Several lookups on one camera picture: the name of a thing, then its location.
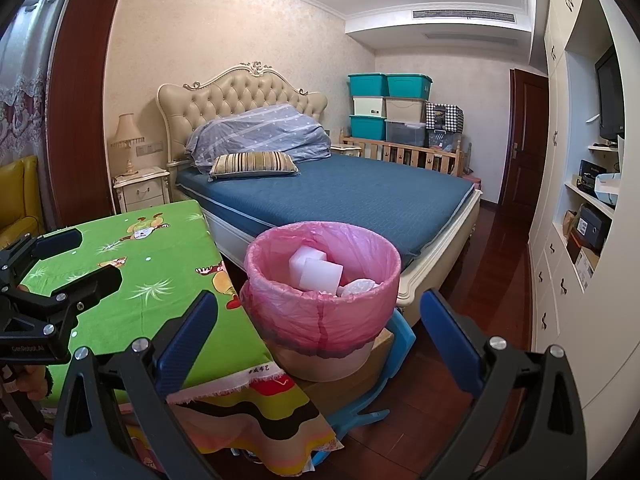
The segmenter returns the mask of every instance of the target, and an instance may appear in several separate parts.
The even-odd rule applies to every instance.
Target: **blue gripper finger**
[[[156,392],[161,399],[180,390],[217,320],[218,301],[203,290],[156,361]]]

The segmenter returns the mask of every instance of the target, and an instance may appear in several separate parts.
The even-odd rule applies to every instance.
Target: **curtain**
[[[45,100],[52,44],[65,0],[21,7],[0,39],[0,166],[38,157],[38,181],[48,230],[55,216],[47,168]]]

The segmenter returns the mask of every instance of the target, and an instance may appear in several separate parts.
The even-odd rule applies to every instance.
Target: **tufted headboard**
[[[324,94],[296,90],[273,67],[259,61],[241,63],[201,84],[164,84],[156,99],[166,126],[169,166],[185,160],[184,146],[201,124],[276,103],[290,103],[320,120]]]

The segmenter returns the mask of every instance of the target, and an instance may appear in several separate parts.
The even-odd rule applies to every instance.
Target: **cabinet handle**
[[[574,1],[573,0],[564,0],[564,4],[568,7],[571,12],[574,12]]]

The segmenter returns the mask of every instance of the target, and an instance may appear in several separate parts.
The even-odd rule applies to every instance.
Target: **checkered bag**
[[[456,105],[438,105],[427,102],[424,122],[431,130],[445,130],[461,134],[465,125],[465,115]]]

